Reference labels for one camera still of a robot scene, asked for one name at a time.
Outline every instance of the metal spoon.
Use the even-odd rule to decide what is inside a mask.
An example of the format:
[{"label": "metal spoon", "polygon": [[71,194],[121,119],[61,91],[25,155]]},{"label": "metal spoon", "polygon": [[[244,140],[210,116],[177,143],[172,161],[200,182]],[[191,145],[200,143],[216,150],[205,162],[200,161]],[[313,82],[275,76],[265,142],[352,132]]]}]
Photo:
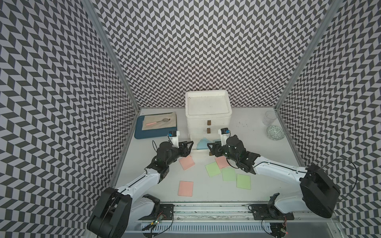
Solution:
[{"label": "metal spoon", "polygon": [[[168,118],[164,118],[164,119],[163,119],[163,120],[161,120],[161,121],[163,121],[163,122],[167,122],[167,121],[169,121],[169,120],[171,120],[171,119],[168,119]],[[150,122],[150,123],[147,123],[147,124],[146,124],[146,126],[155,125],[156,123],[158,123],[158,122],[161,122],[161,121]]]}]

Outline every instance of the wire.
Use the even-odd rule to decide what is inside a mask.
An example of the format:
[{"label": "wire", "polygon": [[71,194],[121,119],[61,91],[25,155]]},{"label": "wire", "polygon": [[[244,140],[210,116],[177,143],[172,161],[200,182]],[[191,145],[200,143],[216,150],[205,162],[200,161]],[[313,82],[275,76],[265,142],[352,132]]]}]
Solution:
[{"label": "wire", "polygon": [[158,235],[160,235],[160,234],[166,232],[169,228],[171,228],[171,226],[172,226],[172,224],[173,224],[173,220],[174,220],[174,214],[172,213],[172,223],[171,223],[171,225],[169,225],[169,227],[168,227],[167,229],[165,229],[163,232],[160,232],[160,233],[157,234],[156,236],[158,236]]},{"label": "wire", "polygon": [[171,142],[171,144],[173,145],[173,143],[172,143],[171,139],[169,139],[169,135],[167,135],[167,137],[168,137],[168,141],[169,141],[169,142]]},{"label": "wire", "polygon": [[317,171],[321,170],[322,168],[324,168],[324,167],[327,166],[328,164],[334,162],[335,160],[347,160],[347,161],[349,161],[349,162],[352,163],[353,167],[354,167],[355,170],[356,170],[356,181],[355,181],[355,183],[353,184],[352,189],[349,191],[349,193],[347,193],[347,195],[346,195],[344,198],[342,198],[342,199],[340,199],[340,200],[338,201],[338,203],[339,203],[339,202],[343,201],[343,200],[344,200],[349,194],[351,194],[351,193],[353,192],[353,190],[355,189],[355,187],[356,187],[356,185],[357,185],[357,182],[358,182],[358,180],[359,180],[359,172],[358,172],[358,170],[357,170],[357,166],[356,166],[352,161],[350,161],[350,160],[348,160],[348,159],[342,159],[342,158],[336,158],[336,159],[332,160],[331,162],[328,162],[327,164],[325,164],[323,167],[321,167],[321,168],[318,169]]},{"label": "wire", "polygon": [[152,140],[152,147],[154,148],[155,152],[157,152],[157,145],[156,145],[156,142],[154,140]]},{"label": "wire", "polygon": [[99,232],[101,231],[101,227],[102,227],[102,223],[103,223],[103,221],[104,221],[104,218],[106,217],[107,213],[109,212],[110,208],[112,208],[112,205],[114,205],[114,202],[115,202],[116,200],[117,200],[117,197],[115,197],[114,201],[112,201],[110,207],[108,208],[107,212],[105,213],[105,215],[104,215],[104,217],[103,217],[103,219],[102,219],[101,225],[99,226],[98,232],[97,232],[97,234],[96,234],[96,237],[97,237],[97,238],[98,238],[98,236],[99,236]]},{"label": "wire", "polygon": [[[288,167],[286,167],[286,166],[282,166],[282,165],[274,164],[274,163],[267,162],[267,161],[262,161],[262,162],[260,162],[259,164],[257,164],[256,166],[254,166],[253,169],[254,169],[255,167],[257,167],[258,165],[262,164],[262,163],[270,163],[270,164],[272,164],[272,165],[277,165],[277,166],[280,166],[280,167],[283,167],[283,168],[286,168],[286,169],[290,169],[290,168],[288,168]],[[290,169],[290,170],[292,170],[292,171],[296,171],[296,172],[298,172],[298,173],[304,173],[304,174],[308,173],[308,172],[298,171],[298,170],[295,170],[295,169]]]},{"label": "wire", "polygon": [[284,217],[285,217],[285,220],[283,222],[283,229],[286,228],[286,230],[287,230],[287,218],[286,218],[286,215],[284,215]]},{"label": "wire", "polygon": [[266,232],[267,234],[269,234],[270,236],[272,236],[272,234],[268,233],[268,232],[264,229],[264,227],[263,227],[263,225],[262,225],[263,220],[264,220],[265,218],[267,218],[267,217],[262,218],[262,221],[261,221],[261,227],[262,227],[262,229],[264,230],[264,232]]},{"label": "wire", "polygon": [[230,163],[229,163],[229,160],[226,158],[226,162],[230,165],[230,166],[232,166]]}]

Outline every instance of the green patterned bowl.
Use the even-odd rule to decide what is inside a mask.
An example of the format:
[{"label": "green patterned bowl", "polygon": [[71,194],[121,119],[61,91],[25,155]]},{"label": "green patterned bowl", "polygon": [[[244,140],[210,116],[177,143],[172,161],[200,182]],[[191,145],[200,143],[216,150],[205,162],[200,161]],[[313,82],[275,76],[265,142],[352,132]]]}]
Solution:
[{"label": "green patterned bowl", "polygon": [[285,133],[279,126],[271,125],[267,127],[267,137],[273,141],[281,140],[285,137]]}]

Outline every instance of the metal frame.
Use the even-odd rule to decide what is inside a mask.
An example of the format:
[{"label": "metal frame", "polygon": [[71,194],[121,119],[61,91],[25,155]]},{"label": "metal frame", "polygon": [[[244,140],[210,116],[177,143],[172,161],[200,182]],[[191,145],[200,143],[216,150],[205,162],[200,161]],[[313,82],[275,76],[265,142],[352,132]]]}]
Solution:
[{"label": "metal frame", "polygon": [[[129,96],[132,105],[136,110],[138,110],[137,114],[134,117],[134,120],[132,122],[130,131],[128,132],[128,137],[124,143],[122,152],[120,154],[120,158],[118,160],[118,163],[115,168],[115,172],[113,174],[113,177],[110,182],[110,186],[115,187],[116,182],[118,180],[120,170],[122,168],[128,147],[130,145],[134,129],[136,126],[137,118],[140,116],[141,108],[139,107],[134,94],[131,91],[131,88],[128,84],[128,80],[126,78],[126,75],[124,74],[122,67],[117,60],[117,57],[115,55],[115,52],[110,44],[109,39],[107,38],[107,35],[104,31],[103,26],[101,25],[99,18],[94,10],[93,3],[91,0],[81,0],[84,9],[87,12],[87,15],[92,22],[94,29],[96,30],[106,53],[109,55],[109,58],[114,65],[114,68],[121,80],[121,82],[124,85],[124,88],[126,90],[127,95]],[[303,72],[303,69],[307,65],[311,55],[313,54],[316,46],[320,42],[321,38],[323,37],[325,31],[327,30],[329,24],[331,23],[332,19],[334,18],[335,14],[340,8],[340,5],[342,4],[343,0],[333,0],[332,4],[329,6],[327,13],[324,15],[323,20],[321,24],[318,26],[318,29],[316,33],[313,35],[311,42],[307,46],[307,49],[305,53],[303,54],[301,60],[299,61],[299,64],[297,65],[294,73],[292,74],[288,84],[286,85],[284,91],[279,97],[278,102],[274,106],[268,106],[269,108],[274,108],[279,122],[282,126],[282,129],[285,131],[286,138],[292,148],[292,151],[298,161],[298,164],[300,166],[305,166],[303,163],[301,156],[298,152],[298,149],[296,145],[294,144],[290,133],[288,132],[288,129],[283,121],[282,116],[280,115],[278,109],[282,106],[286,98],[288,97],[291,89],[295,85],[297,79],[299,78],[300,74]],[[168,107],[142,107],[143,109],[167,109]],[[179,203],[175,202],[175,210],[174,210],[174,217],[176,220],[182,221],[182,222],[200,222],[202,220],[203,222],[256,222],[254,221],[252,214],[249,213],[247,210],[247,205],[252,204],[253,202],[226,202],[226,203],[209,203],[209,202],[188,202],[188,203]],[[294,212],[295,220],[288,221],[288,222],[327,222],[327,219],[321,218],[311,212]],[[332,218],[330,222],[328,222],[330,230],[332,232],[333,237],[342,238],[346,237],[345,233],[343,232],[340,224],[338,223],[338,220],[335,218]],[[84,233],[85,237],[95,237],[93,233],[89,232],[88,230]]]},{"label": "metal frame", "polygon": [[279,120],[279,123],[283,129],[283,131],[285,132],[285,135],[286,135],[286,139],[288,140],[288,143],[290,144],[290,147],[292,149],[292,152],[294,153],[295,155],[295,158],[299,164],[299,166],[306,166],[306,164],[303,162],[303,159],[302,157],[300,156],[299,154],[299,150],[298,148],[296,147],[295,143],[294,143],[294,140],[292,139],[291,137],[291,134],[289,133],[288,129],[287,129],[287,126],[285,124],[285,122],[283,121],[283,118],[282,118],[282,115],[279,113],[279,111],[274,108],[274,111],[275,113],[277,114],[277,118]]},{"label": "metal frame", "polygon": [[128,97],[130,98],[132,105],[136,110],[140,110],[140,107],[135,99],[134,94],[131,91],[130,85],[128,84],[128,80],[126,78],[126,75],[123,73],[122,67],[115,55],[114,50],[111,47],[110,41],[106,36],[106,33],[103,29],[103,26],[101,25],[99,18],[94,10],[93,3],[91,0],[81,0],[83,8],[86,10],[87,16],[89,17],[89,20],[93,24],[93,27],[95,31],[98,33],[98,36],[104,46],[104,50],[108,54],[112,64],[114,65],[114,69],[116,73],[118,74],[120,81],[122,82],[124,89],[127,92]]},{"label": "metal frame", "polygon": [[297,65],[294,73],[288,81],[288,84],[286,85],[285,89],[280,95],[279,100],[275,105],[275,109],[279,109],[286,100],[291,89],[298,80],[300,74],[303,72],[304,67],[307,65],[311,55],[315,51],[316,46],[319,44],[319,41],[323,38],[324,33],[327,30],[329,24],[332,22],[335,14],[338,12],[342,2],[343,0],[333,0],[332,4],[328,7],[327,13],[325,13],[322,22],[318,26],[316,33],[312,36],[311,42],[308,44],[306,51],[304,52],[302,58],[299,61],[299,64]]},{"label": "metal frame", "polygon": [[134,131],[135,131],[135,127],[136,127],[136,122],[138,121],[138,117],[140,116],[140,112],[141,112],[141,110],[139,110],[136,113],[136,115],[134,117],[134,120],[132,121],[132,124],[131,124],[130,130],[128,132],[127,138],[126,138],[126,140],[124,142],[124,146],[123,146],[122,152],[120,153],[117,165],[115,166],[115,171],[112,174],[112,178],[111,178],[111,181],[110,181],[110,184],[109,184],[109,186],[112,187],[112,188],[115,188],[115,186],[116,186],[116,184],[118,182],[119,174],[120,174],[120,171],[121,171],[121,169],[123,167],[124,159],[126,158],[127,150],[128,150],[128,147],[130,146],[130,142],[131,142],[132,136],[134,135]]}]

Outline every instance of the chevron patterned wall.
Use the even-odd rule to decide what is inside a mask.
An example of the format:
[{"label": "chevron patterned wall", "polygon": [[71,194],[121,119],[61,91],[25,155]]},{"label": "chevron patterned wall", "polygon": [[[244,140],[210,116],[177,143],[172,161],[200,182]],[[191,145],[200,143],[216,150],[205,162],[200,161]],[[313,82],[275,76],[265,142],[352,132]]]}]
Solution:
[{"label": "chevron patterned wall", "polygon": [[0,1],[0,237],[78,236],[134,117],[79,0]]},{"label": "chevron patterned wall", "polygon": [[93,0],[142,107],[226,89],[232,106],[278,101],[331,0]]},{"label": "chevron patterned wall", "polygon": [[[358,166],[336,206],[349,237],[380,237],[380,24],[379,1],[344,1],[280,109],[306,164]],[[353,166],[327,168],[346,196]]]}]

